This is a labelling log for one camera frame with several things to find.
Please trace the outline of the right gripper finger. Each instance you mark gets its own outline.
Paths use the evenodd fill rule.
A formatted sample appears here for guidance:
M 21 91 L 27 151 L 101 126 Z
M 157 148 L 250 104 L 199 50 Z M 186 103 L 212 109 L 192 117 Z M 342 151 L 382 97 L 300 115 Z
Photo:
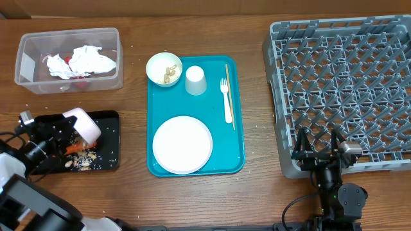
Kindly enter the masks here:
M 307 153 L 312 153 L 311 143 L 306 135 L 306 130 L 300 128 L 297 134 L 297 141 L 293 149 L 294 157 L 302 157 Z
M 331 152 L 332 154 L 343 153 L 344 149 L 341 148 L 341 145 L 345 141 L 346 139 L 342 136 L 342 134 L 338 130 L 333 129 L 331 131 Z

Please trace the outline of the orange carrot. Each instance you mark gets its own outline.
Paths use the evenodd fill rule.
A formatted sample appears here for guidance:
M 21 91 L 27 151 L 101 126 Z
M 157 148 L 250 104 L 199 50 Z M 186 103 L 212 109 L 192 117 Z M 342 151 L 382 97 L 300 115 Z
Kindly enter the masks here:
M 72 144 L 71 146 L 66 148 L 66 152 L 64 155 L 70 155 L 72 153 L 77 153 L 80 151 L 88 150 L 97 145 L 97 142 L 94 142 L 92 144 L 84 143 L 84 142 L 78 142 L 76 144 Z

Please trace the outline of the white upturned cup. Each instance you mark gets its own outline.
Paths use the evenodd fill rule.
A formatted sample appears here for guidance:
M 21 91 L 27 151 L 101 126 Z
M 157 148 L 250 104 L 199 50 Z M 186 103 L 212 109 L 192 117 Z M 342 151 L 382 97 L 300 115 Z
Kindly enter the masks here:
M 207 89 L 207 82 L 205 78 L 203 68 L 197 65 L 189 67 L 186 71 L 186 91 L 193 96 L 203 94 Z

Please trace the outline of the pink round plate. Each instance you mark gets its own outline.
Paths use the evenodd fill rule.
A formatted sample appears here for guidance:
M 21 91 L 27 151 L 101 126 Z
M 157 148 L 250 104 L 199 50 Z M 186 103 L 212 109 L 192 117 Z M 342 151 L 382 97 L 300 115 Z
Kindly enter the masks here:
M 213 138 L 203 122 L 181 115 L 160 125 L 154 134 L 152 149 L 163 169 L 176 175 L 187 175 L 208 162 L 213 151 Z

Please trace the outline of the light green bowl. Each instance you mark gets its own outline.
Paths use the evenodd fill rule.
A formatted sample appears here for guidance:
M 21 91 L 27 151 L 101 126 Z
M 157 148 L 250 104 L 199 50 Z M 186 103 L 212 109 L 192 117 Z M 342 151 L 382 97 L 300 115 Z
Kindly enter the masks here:
M 163 78 L 164 74 L 166 73 L 166 68 L 171 67 L 174 64 L 177 65 L 174 81 L 171 83 L 164 83 Z M 171 87 L 178 82 L 182 74 L 182 61 L 177 55 L 174 55 L 173 53 L 157 53 L 149 59 L 146 65 L 146 74 L 147 77 L 158 86 Z

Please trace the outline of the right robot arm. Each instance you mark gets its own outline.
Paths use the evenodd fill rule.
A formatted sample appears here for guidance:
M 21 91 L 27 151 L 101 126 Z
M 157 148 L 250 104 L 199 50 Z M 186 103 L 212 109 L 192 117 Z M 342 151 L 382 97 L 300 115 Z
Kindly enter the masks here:
M 362 209 L 368 192 L 359 185 L 343 183 L 342 170 L 353 166 L 362 156 L 362 147 L 356 141 L 346 140 L 339 131 L 331 131 L 331 150 L 314 151 L 305 129 L 298 132 L 292 151 L 292 158 L 301 163 L 301 170 L 310 174 L 310 180 L 317 192 L 292 201 L 282 213 L 282 224 L 286 230 L 286 211 L 297 202 L 318 196 L 321 214 L 310 216 L 296 230 L 361 230 L 357 222 L 362 217 Z

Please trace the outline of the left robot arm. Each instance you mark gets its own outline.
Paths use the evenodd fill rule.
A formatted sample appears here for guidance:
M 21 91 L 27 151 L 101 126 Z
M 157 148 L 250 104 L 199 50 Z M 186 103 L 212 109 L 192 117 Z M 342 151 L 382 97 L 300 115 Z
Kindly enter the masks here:
M 11 139 L 29 136 L 20 148 L 1 141 L 1 228 L 15 230 L 20 220 L 33 211 L 26 230 L 133 230 L 121 219 L 91 219 L 65 200 L 31 182 L 29 176 L 49 157 L 61 157 L 74 132 L 88 143 L 96 141 L 100 129 L 85 113 L 68 112 L 55 122 L 43 123 L 24 114 Z

